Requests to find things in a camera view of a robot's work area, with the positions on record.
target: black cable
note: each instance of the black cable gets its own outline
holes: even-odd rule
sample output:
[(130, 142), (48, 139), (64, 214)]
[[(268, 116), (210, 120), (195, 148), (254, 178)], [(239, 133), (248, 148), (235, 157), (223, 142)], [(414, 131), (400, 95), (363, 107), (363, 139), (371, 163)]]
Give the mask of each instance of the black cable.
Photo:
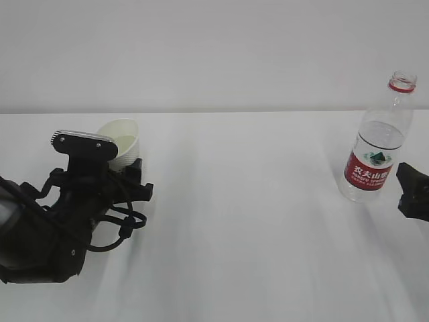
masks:
[(52, 217), (47, 216), (49, 213), (48, 211), (45, 211), (38, 203), (36, 203), (33, 199), (29, 198), (27, 195), (23, 194), (20, 190), (15, 188), (12, 184), (8, 183), (7, 180), (5, 180), (3, 177), (0, 176), (0, 186), (4, 188), (8, 193), (10, 193), (12, 196), (14, 196), (16, 199), (20, 200), (25, 206), (27, 206), (29, 209), (31, 209), (35, 214), (39, 215), (41, 218), (46, 220), (48, 223), (53, 225), (56, 229), (61, 230), (65, 234), (67, 234), (69, 237), (71, 237), (76, 242), (83, 245), (87, 250), (91, 252), (108, 252), (109, 250), (113, 250), (117, 246), (119, 246), (123, 242), (123, 238), (120, 237), (117, 241), (114, 243), (107, 245), (107, 246), (93, 246), (85, 241), (81, 240), (79, 237), (74, 235), (71, 231), (60, 225), (57, 221), (55, 221)]
[[(85, 241), (82, 241), (78, 236), (76, 236), (74, 233), (60, 225), (57, 221), (54, 220), (53, 216), (49, 216), (49, 214), (52, 214), (50, 211), (49, 206), (41, 207), (35, 200), (27, 196), (26, 194), (22, 193), (19, 189), (15, 188), (12, 184), (10, 184), (7, 180), (2, 178), (0, 176), (0, 186), (2, 186), (8, 193), (10, 193), (12, 196), (20, 200), (24, 205), (26, 205), (29, 209), (31, 209), (35, 214), (39, 215), (43, 219), (45, 219), (48, 223), (52, 224), (56, 229), (59, 229), (60, 231), (64, 232), (66, 235), (71, 237), (76, 242), (83, 245), (88, 251), (90, 252), (108, 252), (110, 250), (115, 249), (119, 245), (122, 244), (122, 242), (125, 240), (125, 237), (130, 237), (131, 232), (133, 229), (142, 228), (146, 224), (146, 216), (138, 213), (137, 211), (133, 210), (133, 203), (131, 201), (131, 197), (129, 196), (129, 193), (125, 189), (125, 187), (122, 185), (120, 179), (116, 177), (116, 173), (109, 172), (110, 179), (119, 187), (119, 190), (122, 192), (125, 202), (127, 203), (128, 209), (120, 208), (112, 206), (111, 209), (120, 213), (123, 213), (127, 215), (128, 217), (126, 219), (119, 219), (113, 216), (104, 215), (100, 218), (99, 221), (107, 221), (110, 223), (114, 223), (116, 225), (119, 225), (121, 227), (119, 231), (119, 238), (115, 242), (113, 242), (110, 245), (107, 246), (94, 246), (91, 244), (86, 243)], [(45, 183), (44, 185), (44, 193), (46, 194), (46, 191), (48, 186), (51, 185), (51, 178), (47, 180), (49, 184)]]

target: red label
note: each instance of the red label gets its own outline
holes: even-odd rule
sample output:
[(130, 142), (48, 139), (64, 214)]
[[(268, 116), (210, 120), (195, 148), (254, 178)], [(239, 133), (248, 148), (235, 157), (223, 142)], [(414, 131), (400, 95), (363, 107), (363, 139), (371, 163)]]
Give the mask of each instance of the red label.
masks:
[(380, 189), (386, 181), (392, 166), (384, 169), (376, 169), (362, 163), (351, 152), (344, 175), (353, 186), (368, 191)]

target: bottle neck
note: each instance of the bottle neck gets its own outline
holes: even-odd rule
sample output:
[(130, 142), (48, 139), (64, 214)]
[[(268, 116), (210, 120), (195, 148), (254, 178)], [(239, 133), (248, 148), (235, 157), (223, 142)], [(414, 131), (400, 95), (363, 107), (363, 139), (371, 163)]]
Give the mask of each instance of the bottle neck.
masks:
[(389, 80), (389, 88), (398, 93), (409, 94), (416, 88), (417, 77), (404, 72), (395, 72)]

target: green mountain logo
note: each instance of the green mountain logo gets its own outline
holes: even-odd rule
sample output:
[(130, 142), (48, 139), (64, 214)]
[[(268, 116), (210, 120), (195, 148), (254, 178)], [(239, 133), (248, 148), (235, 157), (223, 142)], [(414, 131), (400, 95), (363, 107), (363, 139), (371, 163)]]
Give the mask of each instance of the green mountain logo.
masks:
[(373, 166), (382, 166), (385, 163), (388, 163), (391, 161), (391, 157), (388, 155), (383, 154), (383, 152), (378, 153), (366, 153), (363, 155), (363, 157), (366, 159), (366, 161), (369, 161)]

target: white wall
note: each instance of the white wall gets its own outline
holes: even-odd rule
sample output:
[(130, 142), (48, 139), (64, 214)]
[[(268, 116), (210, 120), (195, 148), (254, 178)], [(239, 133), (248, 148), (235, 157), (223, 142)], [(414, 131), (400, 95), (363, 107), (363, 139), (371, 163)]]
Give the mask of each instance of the white wall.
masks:
[(359, 109), (395, 69), (429, 103), (427, 0), (2, 0), (0, 111)]

